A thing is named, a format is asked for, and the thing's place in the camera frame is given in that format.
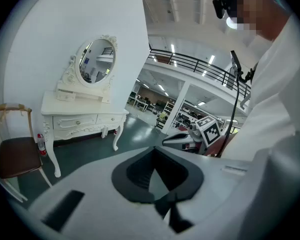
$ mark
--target white vanity table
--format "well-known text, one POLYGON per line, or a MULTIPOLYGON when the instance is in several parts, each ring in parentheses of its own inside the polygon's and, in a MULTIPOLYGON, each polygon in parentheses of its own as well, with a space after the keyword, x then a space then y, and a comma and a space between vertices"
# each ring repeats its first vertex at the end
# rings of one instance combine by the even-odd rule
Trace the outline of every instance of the white vanity table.
POLYGON ((102 35, 85 42, 77 55, 70 57, 69 67, 57 83, 56 91, 44 93, 41 114, 44 117, 45 148, 55 167, 54 175, 57 178, 61 176, 61 171, 53 148, 56 140, 97 133, 102 133, 101 137, 105 138, 109 130, 118 128, 113 141, 113 149, 118 149, 117 141, 129 112, 111 104, 110 90, 116 72, 114 66, 117 49, 114 36, 102 35), (98 68, 95 58, 107 46, 113 49, 113 62, 104 63, 105 68, 98 68), (104 76, 102 79, 99 77, 99 81, 95 83, 84 80, 91 79, 86 69, 92 67, 94 73, 97 71, 97 74, 104 76))

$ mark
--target railing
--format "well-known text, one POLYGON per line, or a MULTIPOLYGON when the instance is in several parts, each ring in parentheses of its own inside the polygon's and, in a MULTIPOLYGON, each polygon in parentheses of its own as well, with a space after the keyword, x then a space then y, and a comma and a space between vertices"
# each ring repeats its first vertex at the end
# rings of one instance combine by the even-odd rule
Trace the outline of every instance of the railing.
MULTIPOLYGON (((217 83, 229 88, 230 90, 238 89, 235 81, 235 76, 222 68, 209 64, 208 62, 184 55, 181 53, 172 53, 171 51, 150 49, 148 59, 156 62, 161 62, 183 68, 192 71, 197 74, 201 74, 203 77, 207 77, 215 80, 217 83)), ((239 93, 245 98, 251 91, 250 86, 244 82, 239 82, 239 93)))
POLYGON ((112 47, 106 47, 103 49, 101 55, 112 55, 112 54, 114 54, 114 50, 112 49, 112 47))

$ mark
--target mirror frame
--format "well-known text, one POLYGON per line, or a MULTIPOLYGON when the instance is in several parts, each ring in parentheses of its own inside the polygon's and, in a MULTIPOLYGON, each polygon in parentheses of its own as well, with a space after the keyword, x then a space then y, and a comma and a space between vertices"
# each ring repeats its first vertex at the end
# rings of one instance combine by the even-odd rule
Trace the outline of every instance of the mirror frame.
POLYGON ((108 79, 110 79, 111 76, 114 74, 114 66, 115 66, 115 63, 116 63, 117 50, 118 50, 117 38, 115 36, 110 36, 108 34, 101 35, 101 36, 98 36, 98 37, 93 38, 93 39, 89 39, 88 41, 84 42, 81 45, 81 47, 79 48, 78 52, 76 53, 76 58, 77 59, 75 60, 75 65, 74 65, 75 74, 76 74, 76 77, 78 78, 78 80, 80 81, 80 83, 83 84, 86 87, 95 88, 98 85, 101 85, 102 83, 104 83, 108 79), (86 47, 90 43, 93 43, 97 40, 106 40, 111 45, 111 47, 113 49, 113 62, 112 62, 112 65, 110 67, 109 73, 103 79, 101 79, 99 82, 89 83, 89 82, 86 82, 80 74, 80 58, 81 58, 82 53, 86 49, 86 47))

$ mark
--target oval mirror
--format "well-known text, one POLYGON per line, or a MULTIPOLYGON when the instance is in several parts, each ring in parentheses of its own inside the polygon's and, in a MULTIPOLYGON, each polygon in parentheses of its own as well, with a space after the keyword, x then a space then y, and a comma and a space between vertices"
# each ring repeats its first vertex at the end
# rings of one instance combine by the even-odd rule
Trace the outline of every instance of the oval mirror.
POLYGON ((79 70, 84 81, 90 84, 100 82, 112 70, 115 58, 113 45, 105 39, 97 39, 83 51, 79 70))

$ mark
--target wooden chair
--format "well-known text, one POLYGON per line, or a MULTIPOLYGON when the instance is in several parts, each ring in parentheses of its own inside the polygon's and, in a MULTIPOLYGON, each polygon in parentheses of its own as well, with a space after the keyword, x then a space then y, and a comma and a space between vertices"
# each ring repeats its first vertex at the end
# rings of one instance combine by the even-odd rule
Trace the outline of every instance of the wooden chair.
POLYGON ((10 138, 2 141, 0 134, 0 178, 3 179, 18 196, 27 201, 28 199, 19 193, 7 179, 38 169, 49 187, 52 187, 52 185, 42 169, 42 162, 34 139, 31 124, 32 109, 26 108, 22 104, 1 104, 0 112, 2 112, 2 115, 0 122, 5 119, 9 111, 20 111, 21 115, 23 111, 27 112, 31 137, 10 138))

